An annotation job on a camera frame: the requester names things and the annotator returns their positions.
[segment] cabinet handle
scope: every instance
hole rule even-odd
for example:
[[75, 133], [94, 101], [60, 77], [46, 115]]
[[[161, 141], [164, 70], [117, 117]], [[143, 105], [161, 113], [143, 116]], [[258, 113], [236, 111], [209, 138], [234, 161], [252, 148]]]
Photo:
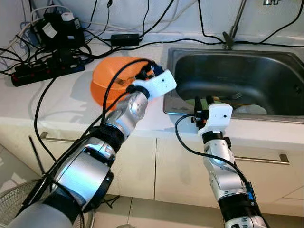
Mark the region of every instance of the cabinet handle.
[[271, 159], [260, 159], [260, 158], [246, 158], [246, 157], [235, 157], [239, 161], [248, 161], [248, 162], [260, 162], [260, 163], [271, 163], [279, 165], [290, 165], [290, 162], [286, 154], [280, 154], [280, 160], [271, 160]]
[[57, 138], [48, 138], [47, 137], [48, 132], [42, 132], [40, 135], [40, 138], [44, 141], [49, 141], [49, 142], [61, 142], [61, 143], [73, 143], [75, 140], [72, 139], [57, 139]]

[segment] sink basin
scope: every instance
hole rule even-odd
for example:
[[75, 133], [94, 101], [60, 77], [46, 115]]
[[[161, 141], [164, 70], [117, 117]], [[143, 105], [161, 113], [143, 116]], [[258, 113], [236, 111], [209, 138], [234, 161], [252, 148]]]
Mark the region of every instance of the sink basin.
[[210, 95], [267, 112], [232, 118], [304, 123], [304, 64], [293, 53], [171, 48], [168, 69], [177, 87], [165, 95], [165, 113], [193, 113], [191, 100]]

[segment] orange bowl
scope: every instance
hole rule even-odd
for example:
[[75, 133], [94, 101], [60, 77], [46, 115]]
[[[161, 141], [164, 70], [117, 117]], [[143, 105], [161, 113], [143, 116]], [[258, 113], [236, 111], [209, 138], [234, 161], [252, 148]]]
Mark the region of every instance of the orange bowl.
[[[94, 100], [103, 106], [104, 96], [107, 87], [114, 75], [127, 63], [130, 63], [138, 57], [107, 57], [103, 59], [93, 72], [91, 82], [91, 94]], [[107, 99], [107, 107], [135, 80], [135, 76], [140, 72], [147, 62], [138, 62], [127, 67], [113, 83]]]

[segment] white countertop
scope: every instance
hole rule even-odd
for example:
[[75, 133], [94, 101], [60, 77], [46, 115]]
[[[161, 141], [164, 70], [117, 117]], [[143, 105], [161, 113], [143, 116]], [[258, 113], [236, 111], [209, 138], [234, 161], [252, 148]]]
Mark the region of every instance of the white countertop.
[[[121, 51], [111, 56], [134, 56], [153, 59], [164, 68], [167, 65], [168, 49], [201, 48], [221, 49], [219, 46], [197, 44], [158, 44], [135, 51]], [[93, 54], [107, 50], [100, 44], [91, 45]], [[236, 46], [235, 49], [294, 52], [304, 61], [304, 50], [268, 46]], [[90, 93], [92, 72], [100, 60], [86, 66], [83, 72], [59, 77], [47, 92], [39, 115], [39, 124], [50, 129], [84, 130], [97, 116], [101, 107]], [[0, 74], [0, 124], [32, 125], [38, 99], [50, 80], [21, 87], [14, 87], [8, 76]], [[163, 97], [149, 102], [146, 115], [136, 126], [133, 134], [153, 137], [175, 137], [174, 123], [178, 116], [162, 111]], [[200, 140], [197, 129], [189, 120], [180, 125], [180, 131], [188, 140]], [[227, 129], [233, 144], [266, 147], [282, 150], [303, 150], [304, 124], [232, 119]]]

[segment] power adapter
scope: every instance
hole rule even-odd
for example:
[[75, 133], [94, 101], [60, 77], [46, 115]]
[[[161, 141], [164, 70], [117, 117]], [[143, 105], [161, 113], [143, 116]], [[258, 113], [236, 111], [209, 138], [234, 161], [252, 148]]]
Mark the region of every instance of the power adapter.
[[111, 36], [111, 46], [138, 46], [139, 33], [135, 34], [115, 34]]

